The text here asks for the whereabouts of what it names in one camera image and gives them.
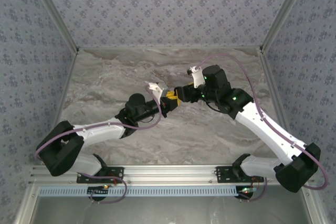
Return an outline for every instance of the metal frame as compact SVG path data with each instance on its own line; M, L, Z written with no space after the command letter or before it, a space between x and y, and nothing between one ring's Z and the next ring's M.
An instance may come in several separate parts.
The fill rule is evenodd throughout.
M70 79L71 79L72 72L73 72L74 67L75 67L75 62L76 62L76 59L77 59L77 55L78 55L77 52L75 52L74 55L73 55L73 59L72 59L71 64L70 64L69 72L68 72L66 83L65 83L65 86L64 86L64 89L63 89L63 92L62 92L60 103L59 103L59 106L57 108L56 115L54 117L51 128L54 128L60 120L62 110L63 110L63 107L64 107L64 103L65 103L65 100L66 100L66 97L67 97L68 89L69 89Z
M77 47L76 47L75 41L72 38L66 24L64 23L61 15L58 12L58 10L57 10L55 4L53 3L53 1L52 0L41 0L41 1L44 4L45 8L47 9L50 17L53 19L57 29L59 30L59 32L63 36L63 39L64 39L65 43L68 45L69 49L72 52L76 52Z
M271 24L270 28L267 31L267 34L262 42L261 46L264 52L267 52L269 47L271 46L272 42L277 37L280 28L282 27L283 23L286 21L290 10L294 6L296 0L284 0L280 10L278 11L273 23Z
M124 180L132 187L136 186L201 186L218 187L215 167L220 165L119 165L125 168ZM14 224L30 223L40 189L44 186L80 187L76 184L77 173L67 172L59 177L52 177L48 169L43 166L34 166L29 178L19 212ZM245 185L246 183L227 183L227 186ZM269 186L279 186L276 180L268 180ZM307 204L313 224L327 223L319 194L303 188L302 193Z

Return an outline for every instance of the gray marble tabletop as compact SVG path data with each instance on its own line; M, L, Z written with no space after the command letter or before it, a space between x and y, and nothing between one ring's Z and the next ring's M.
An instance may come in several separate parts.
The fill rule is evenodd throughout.
M142 93L150 99L144 89L148 82L164 82L171 89L190 83L192 79L186 70L217 52L231 54L242 62L262 107L276 120L254 48L81 50L61 119L71 124L89 124L112 118L131 94ZM225 70L232 87L251 94L244 74L234 61L217 57L204 66L213 64ZM249 129L227 115L210 110L204 102L182 103L154 128L123 139L107 140L83 151L99 154L107 164L226 164L243 153L274 157Z

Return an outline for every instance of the patterned wallpaper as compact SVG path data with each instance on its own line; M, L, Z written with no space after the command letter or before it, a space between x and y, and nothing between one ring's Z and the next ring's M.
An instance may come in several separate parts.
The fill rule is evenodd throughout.
M260 45L283 0L53 0L79 47Z
M291 130L317 143L330 185L322 191L336 223L336 0L297 0L267 55Z
M0 223L13 223L72 52L40 0L0 0Z

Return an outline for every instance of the purple cable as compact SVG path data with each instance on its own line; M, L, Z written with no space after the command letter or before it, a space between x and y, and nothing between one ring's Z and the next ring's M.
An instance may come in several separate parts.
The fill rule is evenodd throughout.
M109 125L118 125L118 126L123 126L123 127L127 127L127 128L131 128L131 129L135 129L135 130L147 130L147 129L150 129L154 126L156 126L160 120L161 120L161 117L162 117L162 110L161 110L161 107L160 107L160 104L158 102L158 100L155 98L155 96L153 95L153 93L150 92L150 90L148 88L146 88L146 91L148 93L150 93L153 97L153 100L155 101L158 109L159 109L159 118L157 119L157 121L155 123L153 123L152 125L150 126L146 126L146 127L135 127L135 126L130 126L130 125L127 125L127 124L123 124L123 123L99 123L99 124L95 124L95 125L91 125L91 126L88 126L88 127L83 127L83 128L78 128L78 129L75 129L75 130L71 130L71 131L66 131L66 132L63 132L55 137L53 137L52 139L48 140L46 143L44 143L39 149L36 150L35 152L35 158L36 159L40 159L38 154L45 148L47 147L49 144L51 144L52 142L60 139L61 137L63 136L66 136L66 135L69 135L71 133L74 133L74 132L79 132L79 131L83 131L83 130L89 130L89 129L94 129L94 128L98 128L98 127L102 127L102 126L109 126Z
M295 148L297 148L298 150L300 150L301 152L305 153L311 160L314 161L315 164L317 164L317 166L321 169L322 173L323 173L323 176L324 176L324 183L322 186L319 186L319 187L312 187L312 186L307 186L307 185L304 185L305 188L308 188L308 189L311 189L311 190L323 190L327 187L328 185L328 182L329 182L329 178L328 178L328 174L327 174L327 171L324 169L324 167L321 165L321 163L316 159L314 158L309 152L307 152L305 149L301 148L300 146L297 146L292 140L290 140L289 138L287 138L286 136L284 136L281 132L279 132L276 128L273 127L273 125L266 119L264 118L264 115L262 114L262 110L261 110L261 107L260 107L260 104L259 104L259 101L257 99L257 94L256 94L256 91L252 85L252 82L251 82L251 79L250 77L248 76L247 74L247 71L246 69L244 68L244 66L235 58L233 57L232 55L229 55L229 54L214 54L214 55L210 55L208 56L207 58L205 58L204 60L201 61L201 63L199 63L197 66L196 66L196 69L198 69L202 64L204 64L206 61L216 57L216 56L226 56L228 58L230 58L231 60L234 60L241 68L241 70L244 72L244 75L248 81L248 83L250 84L251 86L251 91L252 91L252 94L253 94L253 98L254 98L254 102L256 104L256 107L257 107L257 110L258 110L258 113L259 115L261 116L261 118L264 119L264 122L266 123L266 125L268 127L270 127L275 133L277 133L279 136L281 136L286 142L288 142L290 145L294 146Z
M127 184L126 182L122 179L122 178L119 178L119 177L115 177L115 176L102 176L102 177L99 177L99 176L91 176L89 174L86 174L86 173L81 173L81 175L85 176L85 177L88 177L88 178L95 178L95 179L102 179L102 178L107 178L107 179L116 179L116 180L119 180L120 182L122 182L124 185L125 185L125 191L124 193L118 198L118 199L115 199L115 200L110 200L110 201L95 201L93 199L93 195L95 194L96 191L98 190L94 190L91 195L90 195L90 199L92 200L92 202L94 203L97 203L97 204L112 204L112 203L117 203L117 202L120 202L121 200L123 200L126 196L126 193L127 193Z

